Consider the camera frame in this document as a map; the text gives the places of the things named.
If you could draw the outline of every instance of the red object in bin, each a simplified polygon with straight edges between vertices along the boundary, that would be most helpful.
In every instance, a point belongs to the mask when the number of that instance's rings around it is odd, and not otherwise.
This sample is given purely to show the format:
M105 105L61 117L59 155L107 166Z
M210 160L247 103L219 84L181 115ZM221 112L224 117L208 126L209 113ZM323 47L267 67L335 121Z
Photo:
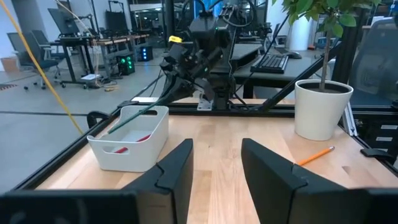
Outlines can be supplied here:
M138 139L138 141L136 141L136 142L145 141L146 139L149 139L149 137L150 137L150 134L148 134L147 136L145 136L145 137L143 137L143 138ZM126 147L123 147L123 148L117 150L117 151L114 152L114 153L124 153L124 152L126 152L126 151L127 151L127 148L126 148Z

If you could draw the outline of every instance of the pencil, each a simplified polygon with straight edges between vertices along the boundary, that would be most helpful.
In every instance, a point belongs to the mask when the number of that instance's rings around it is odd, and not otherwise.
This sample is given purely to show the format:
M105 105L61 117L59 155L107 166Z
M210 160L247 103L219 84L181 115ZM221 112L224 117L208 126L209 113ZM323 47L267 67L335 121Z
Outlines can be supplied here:
M329 147L329 148L327 148L327 149L324 149L324 150L322 150L322 151L316 153L315 155L309 157L308 159L304 159L304 160L298 162L297 164L300 165L300 166L303 166L304 164L307 164L307 163L309 163L309 162L311 162L311 161L313 161L313 160L315 160L315 159L318 159L319 157L325 155L325 154L328 153L328 152L333 151L334 149L335 149L334 146Z

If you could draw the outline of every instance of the green stick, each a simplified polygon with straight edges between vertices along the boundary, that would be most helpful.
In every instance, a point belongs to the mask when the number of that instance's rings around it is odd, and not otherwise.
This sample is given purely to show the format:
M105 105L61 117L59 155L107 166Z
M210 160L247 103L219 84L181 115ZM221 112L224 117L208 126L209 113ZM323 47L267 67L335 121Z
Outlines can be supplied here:
M145 108L145 109L143 109L143 110L140 110L138 113L134 114L134 115L131 116L129 119L127 119L127 120L123 121L122 123L116 125L115 127L111 128L111 129L108 131L108 134L112 134L112 133L115 132L117 129L123 127L123 126L126 125L128 122L134 120L134 119L137 118L138 116L140 116L140 115L146 113L146 112L149 111L151 108L153 108L154 106L157 106L157 105L158 105L159 103L161 103L161 102L162 102L162 99L158 99L155 103L153 103L153 104L147 106L147 108Z

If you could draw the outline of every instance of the yellow tag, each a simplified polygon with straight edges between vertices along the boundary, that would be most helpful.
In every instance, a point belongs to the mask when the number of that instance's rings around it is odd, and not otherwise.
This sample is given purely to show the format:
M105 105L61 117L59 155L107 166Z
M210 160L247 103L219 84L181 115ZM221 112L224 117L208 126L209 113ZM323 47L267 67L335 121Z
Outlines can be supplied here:
M176 42L176 43L181 43L182 39L176 36L170 36L169 37L169 42Z

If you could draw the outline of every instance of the white plastic bin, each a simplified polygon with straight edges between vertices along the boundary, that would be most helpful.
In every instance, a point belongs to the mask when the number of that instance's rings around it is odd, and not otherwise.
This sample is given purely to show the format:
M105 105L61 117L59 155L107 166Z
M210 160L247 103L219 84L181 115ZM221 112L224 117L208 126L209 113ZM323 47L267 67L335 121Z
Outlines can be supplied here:
M125 106L120 113L120 120L128 119L146 106ZM87 136L99 166L104 170L145 172L157 161L167 137L169 136L169 108L155 106L149 112L156 115L141 115L128 122L112 134L100 138ZM144 141L136 142L150 134ZM122 153L116 151L127 148Z

